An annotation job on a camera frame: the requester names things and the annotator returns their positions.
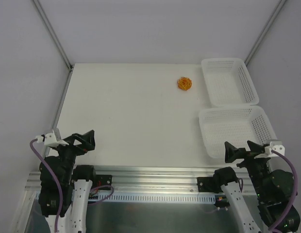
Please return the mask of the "red orange wire ball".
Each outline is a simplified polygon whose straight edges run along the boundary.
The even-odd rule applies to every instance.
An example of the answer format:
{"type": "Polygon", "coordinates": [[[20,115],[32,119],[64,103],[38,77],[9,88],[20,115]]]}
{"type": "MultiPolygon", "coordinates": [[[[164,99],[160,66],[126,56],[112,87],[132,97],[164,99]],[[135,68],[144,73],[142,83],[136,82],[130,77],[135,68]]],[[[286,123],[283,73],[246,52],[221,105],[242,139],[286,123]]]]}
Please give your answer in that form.
{"type": "Polygon", "coordinates": [[[187,91],[192,87],[192,81],[188,77],[181,77],[177,80],[177,86],[183,91],[187,91]]]}

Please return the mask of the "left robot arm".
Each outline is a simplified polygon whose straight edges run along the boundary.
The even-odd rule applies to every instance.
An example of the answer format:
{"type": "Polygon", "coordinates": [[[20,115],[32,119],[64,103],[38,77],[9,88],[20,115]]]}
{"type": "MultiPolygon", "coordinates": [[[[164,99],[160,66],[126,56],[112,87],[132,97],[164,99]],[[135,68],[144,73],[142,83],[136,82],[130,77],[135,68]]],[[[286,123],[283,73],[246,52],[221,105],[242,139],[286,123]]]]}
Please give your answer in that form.
{"type": "Polygon", "coordinates": [[[58,129],[37,136],[39,143],[57,151],[39,166],[39,204],[52,233],[86,232],[90,189],[97,183],[92,165],[76,165],[76,158],[95,149],[95,132],[74,133],[62,139],[58,129]]]}

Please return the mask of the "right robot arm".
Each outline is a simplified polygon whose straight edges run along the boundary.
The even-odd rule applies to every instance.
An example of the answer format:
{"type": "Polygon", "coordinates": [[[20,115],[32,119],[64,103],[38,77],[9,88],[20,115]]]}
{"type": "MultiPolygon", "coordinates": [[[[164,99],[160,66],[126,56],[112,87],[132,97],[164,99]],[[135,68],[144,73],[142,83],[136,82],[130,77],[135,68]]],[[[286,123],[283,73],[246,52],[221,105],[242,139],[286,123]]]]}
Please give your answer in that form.
{"type": "MultiPolygon", "coordinates": [[[[236,148],[225,142],[225,162],[237,159],[242,162],[258,198],[258,210],[263,223],[270,233],[296,233],[301,222],[293,206],[298,194],[298,176],[293,164],[284,156],[285,148],[279,140],[270,140],[259,145],[247,142],[249,150],[236,148]]],[[[241,233],[260,233],[242,196],[238,178],[231,167],[218,169],[213,175],[213,186],[224,192],[238,230],[241,233]]]]}

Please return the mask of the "near white plastic basket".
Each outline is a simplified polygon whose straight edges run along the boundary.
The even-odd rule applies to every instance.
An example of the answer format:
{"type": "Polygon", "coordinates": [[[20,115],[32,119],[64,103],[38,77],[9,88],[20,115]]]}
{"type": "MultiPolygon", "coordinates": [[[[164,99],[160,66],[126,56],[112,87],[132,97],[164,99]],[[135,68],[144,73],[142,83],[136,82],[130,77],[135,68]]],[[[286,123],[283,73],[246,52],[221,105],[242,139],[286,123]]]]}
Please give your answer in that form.
{"type": "Polygon", "coordinates": [[[213,159],[224,158],[226,141],[248,149],[247,141],[264,144],[277,138],[265,111],[257,105],[203,109],[199,124],[207,154],[213,159]]]}

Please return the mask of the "white plastic basket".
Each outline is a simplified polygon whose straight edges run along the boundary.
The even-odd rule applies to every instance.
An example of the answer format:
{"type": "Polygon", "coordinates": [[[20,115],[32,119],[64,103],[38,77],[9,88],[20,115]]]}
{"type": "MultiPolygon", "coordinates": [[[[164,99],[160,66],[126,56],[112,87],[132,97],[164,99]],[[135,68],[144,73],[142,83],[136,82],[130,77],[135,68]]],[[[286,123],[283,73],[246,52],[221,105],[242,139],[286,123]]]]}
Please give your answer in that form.
{"type": "Polygon", "coordinates": [[[277,138],[265,111],[257,105],[203,109],[199,124],[207,154],[213,159],[224,158],[226,141],[248,149],[247,141],[264,144],[277,138]]]}
{"type": "Polygon", "coordinates": [[[201,68],[209,99],[214,107],[259,103],[255,86],[242,59],[204,59],[201,68]]]}

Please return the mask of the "far white plastic basket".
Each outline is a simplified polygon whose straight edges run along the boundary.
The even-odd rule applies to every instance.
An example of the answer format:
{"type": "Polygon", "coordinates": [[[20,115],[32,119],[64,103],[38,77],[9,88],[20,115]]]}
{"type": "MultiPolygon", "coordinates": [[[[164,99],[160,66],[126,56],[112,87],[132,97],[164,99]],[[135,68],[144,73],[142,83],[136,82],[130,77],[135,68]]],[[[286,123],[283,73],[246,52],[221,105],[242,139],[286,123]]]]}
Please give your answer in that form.
{"type": "Polygon", "coordinates": [[[204,59],[201,68],[209,99],[214,107],[259,103],[255,86],[242,59],[204,59]]]}

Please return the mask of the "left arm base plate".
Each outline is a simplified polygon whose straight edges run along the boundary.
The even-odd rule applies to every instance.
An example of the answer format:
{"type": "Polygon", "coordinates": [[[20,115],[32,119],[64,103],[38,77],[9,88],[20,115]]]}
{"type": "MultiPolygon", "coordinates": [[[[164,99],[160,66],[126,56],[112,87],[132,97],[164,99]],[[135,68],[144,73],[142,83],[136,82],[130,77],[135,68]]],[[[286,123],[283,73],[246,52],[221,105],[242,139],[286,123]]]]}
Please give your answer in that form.
{"type": "Polygon", "coordinates": [[[93,187],[101,186],[99,190],[110,190],[111,187],[107,187],[107,186],[112,185],[112,178],[113,178],[112,175],[97,174],[93,187]]]}

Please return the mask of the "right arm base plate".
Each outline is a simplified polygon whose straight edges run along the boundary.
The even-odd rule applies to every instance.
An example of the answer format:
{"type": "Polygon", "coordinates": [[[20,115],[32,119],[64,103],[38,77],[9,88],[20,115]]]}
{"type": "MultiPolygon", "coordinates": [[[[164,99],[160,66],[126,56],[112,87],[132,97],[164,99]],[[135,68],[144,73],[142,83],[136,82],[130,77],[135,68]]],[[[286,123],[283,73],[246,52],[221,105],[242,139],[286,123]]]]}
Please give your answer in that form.
{"type": "Polygon", "coordinates": [[[211,192],[211,193],[216,193],[217,188],[214,183],[213,177],[198,177],[197,178],[197,187],[198,187],[198,192],[211,192]]]}

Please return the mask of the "aluminium mounting rail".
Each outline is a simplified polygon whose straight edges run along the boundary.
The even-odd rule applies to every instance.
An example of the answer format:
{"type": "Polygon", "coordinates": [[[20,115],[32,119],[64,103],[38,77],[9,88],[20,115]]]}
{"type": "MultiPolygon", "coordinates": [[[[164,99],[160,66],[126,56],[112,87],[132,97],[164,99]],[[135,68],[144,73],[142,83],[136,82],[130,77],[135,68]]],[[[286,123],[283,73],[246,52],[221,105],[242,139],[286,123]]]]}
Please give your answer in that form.
{"type": "Polygon", "coordinates": [[[119,193],[197,194],[198,177],[211,177],[217,167],[94,166],[97,174],[112,175],[119,193]]]}

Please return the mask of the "left aluminium frame post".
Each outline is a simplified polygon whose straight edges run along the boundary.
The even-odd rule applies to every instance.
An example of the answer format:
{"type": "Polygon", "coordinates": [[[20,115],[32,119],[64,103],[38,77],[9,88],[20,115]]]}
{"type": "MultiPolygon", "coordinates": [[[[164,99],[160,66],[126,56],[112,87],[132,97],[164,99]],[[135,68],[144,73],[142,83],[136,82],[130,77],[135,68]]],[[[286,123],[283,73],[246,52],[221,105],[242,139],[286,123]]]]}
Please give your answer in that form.
{"type": "Polygon", "coordinates": [[[58,50],[62,60],[64,61],[66,67],[68,68],[68,70],[71,70],[73,68],[72,63],[70,62],[41,2],[39,0],[31,0],[34,8],[36,9],[36,11],[38,12],[39,17],[41,18],[43,25],[45,26],[49,36],[51,37],[56,49],[58,50]]]}

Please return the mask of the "aluminium frame post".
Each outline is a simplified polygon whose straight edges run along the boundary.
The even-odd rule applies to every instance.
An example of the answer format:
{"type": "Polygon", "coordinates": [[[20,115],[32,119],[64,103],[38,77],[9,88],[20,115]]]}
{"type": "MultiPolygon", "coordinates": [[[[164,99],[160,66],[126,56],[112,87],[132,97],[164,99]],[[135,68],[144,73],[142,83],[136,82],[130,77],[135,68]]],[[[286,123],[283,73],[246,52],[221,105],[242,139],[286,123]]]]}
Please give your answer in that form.
{"type": "Polygon", "coordinates": [[[41,18],[43,25],[45,26],[49,36],[51,37],[56,49],[58,50],[62,60],[64,61],[66,67],[68,68],[68,70],[71,70],[73,68],[72,63],[70,62],[41,2],[39,0],[31,0],[34,8],[36,9],[36,11],[38,12],[39,17],[41,18]]]}
{"type": "Polygon", "coordinates": [[[270,31],[271,27],[277,20],[278,15],[280,14],[280,12],[282,11],[282,9],[284,8],[284,6],[286,5],[287,2],[288,2],[288,0],[279,0],[277,2],[277,4],[275,5],[275,8],[271,12],[269,18],[267,19],[265,25],[263,26],[261,32],[259,33],[257,39],[255,40],[252,48],[250,49],[250,51],[244,61],[246,66],[248,66],[250,64],[252,58],[254,57],[254,55],[256,54],[258,49],[260,48],[267,33],[270,31]]]}

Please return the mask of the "right aluminium frame post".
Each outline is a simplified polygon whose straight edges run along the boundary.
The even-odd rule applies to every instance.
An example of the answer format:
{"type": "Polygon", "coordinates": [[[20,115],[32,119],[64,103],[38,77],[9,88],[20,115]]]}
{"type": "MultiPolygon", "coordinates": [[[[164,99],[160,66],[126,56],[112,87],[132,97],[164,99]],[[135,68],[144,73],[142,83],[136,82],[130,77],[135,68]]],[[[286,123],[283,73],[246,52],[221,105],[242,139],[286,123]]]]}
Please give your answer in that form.
{"type": "Polygon", "coordinates": [[[250,49],[250,51],[244,61],[246,66],[248,66],[250,64],[252,58],[254,57],[254,55],[256,54],[258,49],[260,48],[267,33],[270,31],[271,27],[277,20],[278,15],[280,14],[280,12],[282,11],[282,9],[284,8],[284,6],[286,5],[287,2],[288,2],[288,0],[279,0],[277,2],[277,4],[275,5],[275,8],[271,12],[269,18],[267,19],[265,25],[263,26],[261,32],[259,33],[257,39],[255,40],[252,48],[250,49]]]}

